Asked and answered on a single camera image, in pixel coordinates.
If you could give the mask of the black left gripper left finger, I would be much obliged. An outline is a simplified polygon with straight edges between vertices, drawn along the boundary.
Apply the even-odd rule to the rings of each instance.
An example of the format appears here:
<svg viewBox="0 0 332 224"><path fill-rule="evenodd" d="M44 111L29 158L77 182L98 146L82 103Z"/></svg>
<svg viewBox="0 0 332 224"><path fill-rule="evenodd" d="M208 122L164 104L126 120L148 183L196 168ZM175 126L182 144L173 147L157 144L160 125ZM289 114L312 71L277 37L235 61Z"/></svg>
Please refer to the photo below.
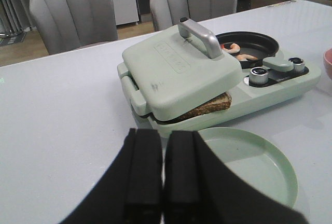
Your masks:
<svg viewBox="0 0 332 224"><path fill-rule="evenodd" d="M62 223L159 223L161 139L153 129L130 129L97 184Z"/></svg>

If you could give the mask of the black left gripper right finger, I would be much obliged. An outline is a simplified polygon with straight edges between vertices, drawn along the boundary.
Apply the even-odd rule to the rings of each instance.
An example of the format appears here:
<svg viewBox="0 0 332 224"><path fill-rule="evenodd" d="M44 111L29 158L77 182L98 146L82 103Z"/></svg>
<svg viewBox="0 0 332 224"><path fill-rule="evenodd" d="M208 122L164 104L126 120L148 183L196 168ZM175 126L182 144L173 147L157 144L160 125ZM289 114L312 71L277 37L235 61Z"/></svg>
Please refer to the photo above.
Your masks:
<svg viewBox="0 0 332 224"><path fill-rule="evenodd" d="M165 223L307 223L250 186L197 131L174 131L165 154Z"/></svg>

